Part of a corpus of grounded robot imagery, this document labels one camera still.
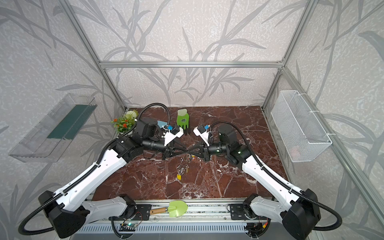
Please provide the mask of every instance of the clear acrylic shelf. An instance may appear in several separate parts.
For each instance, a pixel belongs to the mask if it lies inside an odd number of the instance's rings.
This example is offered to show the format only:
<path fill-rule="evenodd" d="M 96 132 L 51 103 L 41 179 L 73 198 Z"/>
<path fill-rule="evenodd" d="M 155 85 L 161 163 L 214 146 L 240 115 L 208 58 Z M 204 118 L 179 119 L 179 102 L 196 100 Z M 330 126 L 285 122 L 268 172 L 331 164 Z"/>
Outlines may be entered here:
<path fill-rule="evenodd" d="M 95 108 L 93 97 L 67 94 L 9 155 L 22 162 L 57 162 Z"/>

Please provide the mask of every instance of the keys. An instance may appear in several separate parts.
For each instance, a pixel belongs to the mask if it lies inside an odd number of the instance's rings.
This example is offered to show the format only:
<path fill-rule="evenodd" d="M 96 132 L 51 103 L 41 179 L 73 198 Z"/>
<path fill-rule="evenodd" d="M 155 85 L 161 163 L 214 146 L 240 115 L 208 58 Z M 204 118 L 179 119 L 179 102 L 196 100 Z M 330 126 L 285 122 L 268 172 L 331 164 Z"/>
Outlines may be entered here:
<path fill-rule="evenodd" d="M 180 165 L 177 167 L 177 179 L 178 180 L 181 180 L 181 176 L 183 174 L 186 174 L 188 173 L 188 169 L 189 169 L 189 163 L 192 161 L 192 159 L 194 159 L 194 156 L 192 156 L 191 154 L 188 154 L 188 158 L 185 159 L 186 155 L 184 155 L 182 158 L 181 158 L 181 162 L 180 162 Z"/>

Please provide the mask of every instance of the blue component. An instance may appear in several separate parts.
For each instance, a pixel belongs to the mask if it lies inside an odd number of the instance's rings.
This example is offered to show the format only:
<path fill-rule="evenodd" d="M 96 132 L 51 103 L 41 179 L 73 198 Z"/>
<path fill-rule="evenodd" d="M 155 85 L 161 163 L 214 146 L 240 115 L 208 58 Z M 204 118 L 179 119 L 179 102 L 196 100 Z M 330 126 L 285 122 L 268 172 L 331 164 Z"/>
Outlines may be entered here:
<path fill-rule="evenodd" d="M 165 125 L 167 125 L 167 123 L 166 122 L 163 122 L 163 121 L 157 121 L 157 124 L 158 124 L 158 126 L 160 127 L 160 128 L 163 128 Z"/>

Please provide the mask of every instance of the leaf patterned wallpaper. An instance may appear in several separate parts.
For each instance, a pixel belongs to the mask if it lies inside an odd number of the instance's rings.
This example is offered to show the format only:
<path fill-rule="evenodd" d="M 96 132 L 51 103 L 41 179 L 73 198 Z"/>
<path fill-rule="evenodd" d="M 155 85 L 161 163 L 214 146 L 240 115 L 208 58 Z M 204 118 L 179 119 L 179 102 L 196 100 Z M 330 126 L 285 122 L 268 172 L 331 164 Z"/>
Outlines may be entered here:
<path fill-rule="evenodd" d="M 382 197 L 383 23 L 382 0 L 318 5 L 288 64 Z"/>
<path fill-rule="evenodd" d="M 102 61 L 279 61 L 307 0 L 70 3 Z M 246 106 L 262 104 L 276 72 L 109 69 L 109 76 L 127 106 Z"/>
<path fill-rule="evenodd" d="M 54 239 L 17 233 L 45 190 L 67 184 L 94 162 L 122 114 L 56 1 L 0 3 L 0 239 Z M 98 105 L 56 163 L 23 163 L 9 151 L 67 94 L 94 96 Z M 50 227 L 39 213 L 29 229 Z"/>
<path fill-rule="evenodd" d="M 317 4 L 288 68 L 306 90 L 374 187 L 384 196 L 384 1 Z M 331 149 L 312 162 L 292 163 L 270 111 L 266 112 L 292 181 L 311 188 L 319 201 L 341 214 L 343 225 L 316 232 L 319 239 L 384 239 L 384 230 Z M 323 214 L 321 224 L 334 221 Z"/>

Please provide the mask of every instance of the marble surface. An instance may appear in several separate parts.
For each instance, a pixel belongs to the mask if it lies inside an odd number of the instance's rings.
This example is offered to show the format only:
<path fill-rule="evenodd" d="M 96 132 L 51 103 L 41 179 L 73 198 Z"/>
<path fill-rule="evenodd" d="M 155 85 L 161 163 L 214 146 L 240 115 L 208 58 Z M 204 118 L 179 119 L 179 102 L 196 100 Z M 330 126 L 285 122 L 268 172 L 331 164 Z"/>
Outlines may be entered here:
<path fill-rule="evenodd" d="M 177 109 L 170 108 L 171 122 L 176 122 Z M 259 106 L 249 107 L 192 107 L 187 108 L 190 127 L 211 124 L 217 120 L 236 124 L 248 137 L 255 153 L 274 171 L 286 179 L 272 137 Z M 150 108 L 143 116 L 165 120 L 162 108 Z M 201 141 L 192 132 L 180 138 L 190 147 Z M 230 165 L 224 157 L 213 156 L 210 162 L 195 158 L 187 174 L 177 177 L 181 156 L 162 161 L 160 154 L 145 151 L 125 167 L 106 179 L 97 189 L 93 200 L 104 200 L 127 194 L 134 200 L 190 199 L 248 197 L 257 193 L 263 197 L 271 194 L 254 178 Z"/>

